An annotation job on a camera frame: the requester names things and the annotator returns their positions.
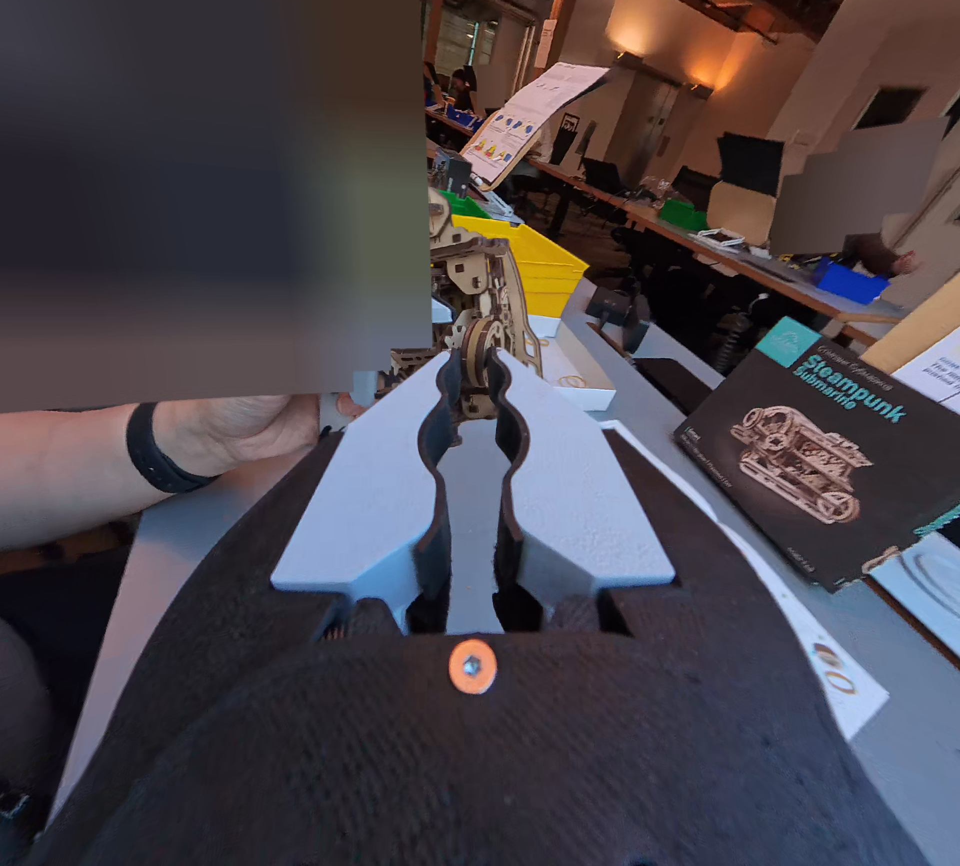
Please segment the person's left forearm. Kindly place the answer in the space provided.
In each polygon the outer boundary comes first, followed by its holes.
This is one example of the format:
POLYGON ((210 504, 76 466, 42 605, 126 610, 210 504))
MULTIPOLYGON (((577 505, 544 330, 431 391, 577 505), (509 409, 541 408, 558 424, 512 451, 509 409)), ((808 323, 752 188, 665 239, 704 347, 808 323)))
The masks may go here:
POLYGON ((53 542, 170 497, 132 463, 131 404, 1 415, 1 549, 53 542))

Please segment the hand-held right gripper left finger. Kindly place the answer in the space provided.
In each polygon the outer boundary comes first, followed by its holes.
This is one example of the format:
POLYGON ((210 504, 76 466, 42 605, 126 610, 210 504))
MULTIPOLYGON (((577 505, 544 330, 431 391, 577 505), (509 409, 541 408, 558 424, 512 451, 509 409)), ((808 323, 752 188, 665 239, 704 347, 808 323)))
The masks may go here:
POLYGON ((347 426, 270 584, 381 600, 403 634, 445 630, 451 532, 438 464, 456 437, 462 360, 442 351, 347 426))

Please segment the white shallow tray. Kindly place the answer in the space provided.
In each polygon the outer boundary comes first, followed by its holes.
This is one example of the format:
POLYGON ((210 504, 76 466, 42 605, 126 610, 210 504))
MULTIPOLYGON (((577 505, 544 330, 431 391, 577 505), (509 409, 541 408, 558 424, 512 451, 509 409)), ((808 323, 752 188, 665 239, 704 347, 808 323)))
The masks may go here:
POLYGON ((618 389, 595 357, 566 328, 558 328, 553 337, 539 339, 543 379, 574 407, 588 414, 607 414, 618 389), (579 375, 589 388, 566 389, 557 386, 561 376, 579 375))

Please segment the wooden document stand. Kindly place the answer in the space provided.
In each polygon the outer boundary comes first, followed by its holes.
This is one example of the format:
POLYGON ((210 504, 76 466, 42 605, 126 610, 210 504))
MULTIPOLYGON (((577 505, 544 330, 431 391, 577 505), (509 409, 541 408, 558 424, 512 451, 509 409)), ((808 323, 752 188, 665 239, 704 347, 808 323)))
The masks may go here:
POLYGON ((508 198, 520 188, 522 177, 538 176, 539 171, 535 169, 533 162, 540 161, 543 158, 545 133, 549 133, 548 126, 541 128, 535 134, 518 158, 513 153, 498 155, 497 161, 502 167, 498 168, 498 172, 500 173, 505 169, 506 173, 499 178, 496 185, 486 180, 477 180, 474 184, 476 188, 482 192, 496 192, 501 197, 508 198))

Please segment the person's left hand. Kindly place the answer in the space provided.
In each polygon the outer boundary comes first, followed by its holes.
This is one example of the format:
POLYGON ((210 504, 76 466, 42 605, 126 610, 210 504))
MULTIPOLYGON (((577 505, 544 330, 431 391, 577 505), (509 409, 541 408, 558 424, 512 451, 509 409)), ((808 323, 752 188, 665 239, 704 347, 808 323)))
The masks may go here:
POLYGON ((187 474, 221 476, 314 446, 323 403, 350 419, 366 410, 345 393, 166 401, 153 412, 152 435, 187 474))

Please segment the open assembly booklet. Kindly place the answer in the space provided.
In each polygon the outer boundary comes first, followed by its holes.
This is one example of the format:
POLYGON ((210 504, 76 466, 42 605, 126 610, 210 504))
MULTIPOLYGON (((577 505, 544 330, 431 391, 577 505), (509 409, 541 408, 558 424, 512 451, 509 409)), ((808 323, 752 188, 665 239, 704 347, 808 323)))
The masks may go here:
POLYGON ((640 453, 691 500, 740 552, 789 623, 817 677, 842 736, 850 741, 887 703, 889 693, 822 626, 759 551, 718 516, 703 494, 618 420, 601 421, 598 425, 640 453))

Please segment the black model kit box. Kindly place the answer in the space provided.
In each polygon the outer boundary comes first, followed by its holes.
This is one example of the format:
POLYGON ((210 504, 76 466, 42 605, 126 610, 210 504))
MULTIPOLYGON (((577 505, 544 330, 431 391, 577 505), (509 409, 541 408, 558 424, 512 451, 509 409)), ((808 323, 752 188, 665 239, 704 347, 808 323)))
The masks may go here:
POLYGON ((674 437, 831 593, 958 518, 958 414, 789 317, 674 437))

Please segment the white printed instruction sheet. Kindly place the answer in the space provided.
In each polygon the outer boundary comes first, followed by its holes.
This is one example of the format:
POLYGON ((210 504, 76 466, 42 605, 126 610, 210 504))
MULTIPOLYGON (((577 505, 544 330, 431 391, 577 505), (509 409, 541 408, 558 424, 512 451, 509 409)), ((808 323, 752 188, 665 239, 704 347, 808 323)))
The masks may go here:
POLYGON ((959 340, 956 328, 894 371, 892 377, 958 414, 959 340))
POLYGON ((558 112, 603 85, 607 67, 558 62, 493 111, 461 149, 471 184, 484 192, 500 186, 558 112))

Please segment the open cardboard box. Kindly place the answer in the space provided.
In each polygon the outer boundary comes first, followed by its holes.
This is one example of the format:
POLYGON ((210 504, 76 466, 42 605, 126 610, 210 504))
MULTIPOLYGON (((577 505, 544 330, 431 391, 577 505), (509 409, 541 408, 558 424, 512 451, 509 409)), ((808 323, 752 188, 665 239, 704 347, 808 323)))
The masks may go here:
POLYGON ((706 222, 762 246, 773 223, 785 143, 729 131, 716 143, 720 174, 709 194, 706 222))

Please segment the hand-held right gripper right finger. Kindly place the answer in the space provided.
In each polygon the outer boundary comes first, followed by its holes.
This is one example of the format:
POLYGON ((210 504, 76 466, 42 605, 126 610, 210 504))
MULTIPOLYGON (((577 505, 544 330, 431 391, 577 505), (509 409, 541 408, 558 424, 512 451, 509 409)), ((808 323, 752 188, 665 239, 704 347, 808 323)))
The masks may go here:
POLYGON ((675 569, 603 428, 503 349, 486 352, 502 485, 493 608, 537 632, 566 600, 660 587, 675 569))

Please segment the brown wooden submarine model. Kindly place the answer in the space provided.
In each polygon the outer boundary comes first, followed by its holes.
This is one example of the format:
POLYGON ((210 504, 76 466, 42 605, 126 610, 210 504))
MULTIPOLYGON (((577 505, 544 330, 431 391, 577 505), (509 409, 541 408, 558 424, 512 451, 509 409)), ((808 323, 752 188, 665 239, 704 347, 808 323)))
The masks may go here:
POLYGON ((428 188, 431 297, 450 317, 435 319, 430 347, 392 349, 389 371, 378 375, 381 400, 438 354, 457 351, 461 386, 454 421, 494 419, 487 353, 504 349, 539 377, 542 348, 530 324, 522 276, 509 240, 488 238, 454 224, 450 201, 428 188))

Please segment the black wristband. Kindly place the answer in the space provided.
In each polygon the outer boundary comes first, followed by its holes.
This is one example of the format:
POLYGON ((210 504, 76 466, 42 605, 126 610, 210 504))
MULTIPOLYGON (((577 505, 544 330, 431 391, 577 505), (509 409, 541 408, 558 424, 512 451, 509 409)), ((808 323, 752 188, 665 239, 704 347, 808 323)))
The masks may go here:
POLYGON ((158 403, 138 404, 125 432, 128 458, 152 488, 168 495, 185 495, 210 486, 218 476, 199 476, 182 469, 162 452, 154 434, 158 403))

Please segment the yellow plastic bin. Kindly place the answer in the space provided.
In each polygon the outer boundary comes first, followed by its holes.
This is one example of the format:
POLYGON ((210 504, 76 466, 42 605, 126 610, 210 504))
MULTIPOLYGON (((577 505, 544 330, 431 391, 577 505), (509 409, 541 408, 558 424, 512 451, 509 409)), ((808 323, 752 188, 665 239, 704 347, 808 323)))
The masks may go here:
POLYGON ((526 309, 560 319, 589 265, 526 224, 452 214, 455 227, 486 238, 507 239, 524 287, 526 309))

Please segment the long grey table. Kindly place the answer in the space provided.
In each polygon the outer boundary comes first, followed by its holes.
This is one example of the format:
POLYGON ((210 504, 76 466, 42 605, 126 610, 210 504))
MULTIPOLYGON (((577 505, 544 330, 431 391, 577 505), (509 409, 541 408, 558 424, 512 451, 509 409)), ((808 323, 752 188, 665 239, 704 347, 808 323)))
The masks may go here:
POLYGON ((707 286, 728 289, 734 281, 750 283, 774 301, 785 301, 810 310, 823 325, 839 323, 841 330, 868 325, 891 328, 907 316, 905 308, 882 298, 870 304, 823 290, 810 282, 801 270, 787 267, 774 271, 773 260, 765 260, 744 251, 703 242, 699 234, 661 220, 658 211, 632 200, 629 189, 606 191, 589 179, 568 175, 558 165, 532 161, 548 186, 558 193, 558 201, 546 234, 561 235, 570 204, 576 202, 586 211, 607 211, 614 243, 630 257, 630 265, 620 269, 623 292, 642 291, 642 284, 670 270, 692 270, 707 286))

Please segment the pale plywood parts sheet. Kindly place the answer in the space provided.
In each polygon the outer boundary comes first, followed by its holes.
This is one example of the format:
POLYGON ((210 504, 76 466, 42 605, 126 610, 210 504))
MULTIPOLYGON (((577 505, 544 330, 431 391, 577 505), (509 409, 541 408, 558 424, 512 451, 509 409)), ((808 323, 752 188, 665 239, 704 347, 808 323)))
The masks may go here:
POLYGON ((958 537, 942 532, 866 563, 865 583, 925 642, 959 666, 958 537))

